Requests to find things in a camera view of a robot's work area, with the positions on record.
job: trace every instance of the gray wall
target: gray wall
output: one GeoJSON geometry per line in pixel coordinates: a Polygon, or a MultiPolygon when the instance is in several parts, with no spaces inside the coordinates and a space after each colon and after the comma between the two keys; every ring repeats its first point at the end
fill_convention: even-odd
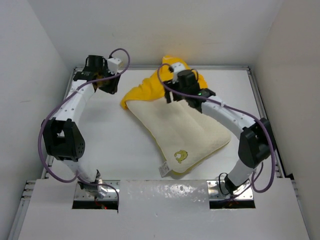
{"type": "Polygon", "coordinates": [[[41,175],[37,136],[69,78],[27,0],[0,2],[0,240],[7,239],[25,181],[41,175]]]}
{"type": "Polygon", "coordinates": [[[282,0],[28,0],[67,66],[126,48],[133,65],[251,65],[282,0]]]}
{"type": "Polygon", "coordinates": [[[312,239],[320,239],[320,1],[284,2],[254,74],[312,239]]]}

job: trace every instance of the yellow cloth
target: yellow cloth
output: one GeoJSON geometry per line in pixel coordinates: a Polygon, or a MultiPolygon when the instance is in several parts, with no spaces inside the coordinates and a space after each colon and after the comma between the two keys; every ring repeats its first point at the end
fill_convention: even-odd
{"type": "MultiPolygon", "coordinates": [[[[169,55],[166,55],[162,58],[162,63],[167,64],[175,64],[175,63],[182,63],[186,69],[190,69],[190,67],[184,62],[181,58],[178,57],[172,57],[169,55]]],[[[168,66],[163,66],[160,71],[159,75],[161,77],[162,81],[168,81],[171,80],[174,75],[169,71],[168,66]]],[[[200,88],[205,89],[208,87],[204,77],[199,74],[198,82],[200,85],[200,88]]],[[[157,71],[155,71],[151,77],[145,78],[142,81],[142,84],[139,86],[136,86],[132,88],[122,99],[121,106],[124,109],[128,109],[128,106],[126,104],[126,101],[130,100],[140,100],[140,101],[153,101],[156,99],[160,99],[165,96],[165,90],[162,84],[158,80],[157,71]]]]}

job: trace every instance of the care label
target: care label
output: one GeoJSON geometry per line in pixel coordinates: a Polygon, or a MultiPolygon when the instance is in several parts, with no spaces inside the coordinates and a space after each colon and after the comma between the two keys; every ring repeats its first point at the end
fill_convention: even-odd
{"type": "Polygon", "coordinates": [[[162,178],[171,171],[170,167],[167,164],[167,161],[165,161],[163,163],[163,165],[161,167],[159,167],[159,171],[160,171],[160,174],[161,174],[162,178]]]}

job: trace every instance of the cream-colored cloth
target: cream-colored cloth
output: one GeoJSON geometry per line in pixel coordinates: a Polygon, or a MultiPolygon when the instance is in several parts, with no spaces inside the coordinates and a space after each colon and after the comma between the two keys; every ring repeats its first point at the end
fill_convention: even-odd
{"type": "Polygon", "coordinates": [[[128,100],[126,105],[153,135],[174,173],[189,172],[231,140],[228,129],[185,100],[128,100]]]}

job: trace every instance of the white table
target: white table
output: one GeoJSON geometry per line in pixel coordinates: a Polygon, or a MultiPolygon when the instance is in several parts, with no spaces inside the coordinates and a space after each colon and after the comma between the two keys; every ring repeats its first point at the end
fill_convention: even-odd
{"type": "MultiPolygon", "coordinates": [[[[189,174],[161,178],[158,168],[163,158],[154,139],[129,110],[120,106],[125,93],[153,71],[128,70],[115,95],[98,90],[79,123],[86,142],[82,159],[99,169],[104,179],[120,180],[119,214],[113,210],[71,209],[76,183],[40,179],[19,239],[307,240],[298,202],[287,178],[276,178],[264,194],[255,193],[255,209],[209,209],[206,180],[229,172],[235,165],[239,144],[235,136],[189,174]],[[176,190],[181,186],[187,194],[176,190]]],[[[204,67],[199,72],[227,104],[259,116],[246,68],[204,67]]],[[[62,178],[72,176],[59,161],[54,161],[52,169],[62,178]]],[[[270,170],[268,159],[256,184],[259,188],[268,183],[270,170]]]]}

